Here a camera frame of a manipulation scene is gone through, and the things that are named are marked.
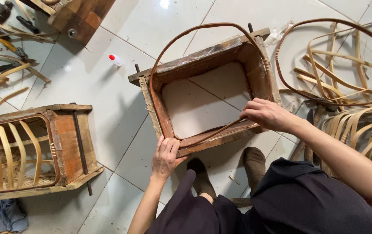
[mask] person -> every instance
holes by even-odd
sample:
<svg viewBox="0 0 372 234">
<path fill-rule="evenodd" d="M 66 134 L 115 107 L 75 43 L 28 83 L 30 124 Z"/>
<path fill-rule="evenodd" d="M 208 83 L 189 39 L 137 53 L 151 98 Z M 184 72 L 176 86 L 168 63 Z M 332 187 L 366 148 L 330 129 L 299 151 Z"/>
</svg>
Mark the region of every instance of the person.
<svg viewBox="0 0 372 234">
<path fill-rule="evenodd" d="M 155 219 L 163 185 L 176 166 L 179 141 L 158 140 L 152 175 L 128 229 L 136 233 L 372 233 L 372 161 L 277 104 L 255 98 L 241 117 L 263 128 L 297 136 L 338 179 L 309 162 L 283 158 L 265 172 L 260 150 L 248 147 L 243 161 L 252 208 L 245 214 L 224 196 L 216 197 L 198 159 Z M 199 196 L 193 197 L 193 184 Z"/>
</svg>

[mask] right hand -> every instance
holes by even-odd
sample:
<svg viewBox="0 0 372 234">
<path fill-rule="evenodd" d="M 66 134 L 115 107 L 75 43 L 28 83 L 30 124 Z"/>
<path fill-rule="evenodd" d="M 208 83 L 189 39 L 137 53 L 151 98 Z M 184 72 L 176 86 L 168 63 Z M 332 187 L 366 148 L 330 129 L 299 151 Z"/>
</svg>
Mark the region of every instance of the right hand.
<svg viewBox="0 0 372 234">
<path fill-rule="evenodd" d="M 251 120 L 263 128 L 287 133 L 292 133 L 293 129 L 303 124 L 303 119 L 298 116 L 274 102 L 259 98 L 248 101 L 240 118 Z"/>
</svg>

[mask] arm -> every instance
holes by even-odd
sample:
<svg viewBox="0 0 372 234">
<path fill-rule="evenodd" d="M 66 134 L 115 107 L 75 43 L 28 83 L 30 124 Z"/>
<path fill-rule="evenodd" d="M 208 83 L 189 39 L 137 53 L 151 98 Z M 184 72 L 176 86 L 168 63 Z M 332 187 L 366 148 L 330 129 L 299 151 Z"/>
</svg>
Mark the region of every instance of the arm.
<svg viewBox="0 0 372 234">
<path fill-rule="evenodd" d="M 255 98 L 249 101 L 240 117 L 262 127 L 287 132 L 301 139 L 307 146 L 367 201 L 372 201 L 372 161 L 342 142 L 320 131 L 277 104 Z"/>
<path fill-rule="evenodd" d="M 179 146 L 180 141 L 176 139 L 164 139 L 163 136 L 159 138 L 156 152 L 153 155 L 150 182 L 134 214 L 127 234 L 146 232 L 156 219 L 157 206 L 164 183 L 177 165 L 187 158 L 176 159 Z"/>
</svg>

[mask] metal bolt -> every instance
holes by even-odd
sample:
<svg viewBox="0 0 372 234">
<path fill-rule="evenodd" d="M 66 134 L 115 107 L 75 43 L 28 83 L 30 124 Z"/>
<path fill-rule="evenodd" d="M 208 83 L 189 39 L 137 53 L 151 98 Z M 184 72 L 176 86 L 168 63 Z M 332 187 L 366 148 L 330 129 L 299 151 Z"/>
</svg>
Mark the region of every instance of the metal bolt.
<svg viewBox="0 0 372 234">
<path fill-rule="evenodd" d="M 77 35 L 78 35 L 78 32 L 75 29 L 73 29 L 73 28 L 69 29 L 68 36 L 70 38 L 75 38 Z"/>
<path fill-rule="evenodd" d="M 136 63 L 134 64 L 134 66 L 135 66 L 135 70 L 137 71 L 137 73 L 140 72 L 140 68 L 138 67 L 138 64 Z"/>
<path fill-rule="evenodd" d="M 250 30 L 250 33 L 252 33 L 254 30 L 252 29 L 252 24 L 248 23 L 248 29 Z"/>
</svg>

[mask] hand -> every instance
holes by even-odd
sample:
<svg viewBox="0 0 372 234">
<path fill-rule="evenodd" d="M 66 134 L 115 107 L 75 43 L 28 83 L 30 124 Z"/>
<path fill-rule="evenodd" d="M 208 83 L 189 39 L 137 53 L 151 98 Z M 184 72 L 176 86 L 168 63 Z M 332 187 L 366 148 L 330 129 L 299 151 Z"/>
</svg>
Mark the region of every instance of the hand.
<svg viewBox="0 0 372 234">
<path fill-rule="evenodd" d="M 176 159 L 179 146 L 180 141 L 174 138 L 159 138 L 153 155 L 152 177 L 166 181 L 177 165 L 186 160 L 187 157 Z"/>
<path fill-rule="evenodd" d="M 248 101 L 240 118 L 251 120 L 263 128 L 287 133 L 292 133 L 295 128 L 303 125 L 303 119 L 274 102 L 259 98 Z"/>
</svg>

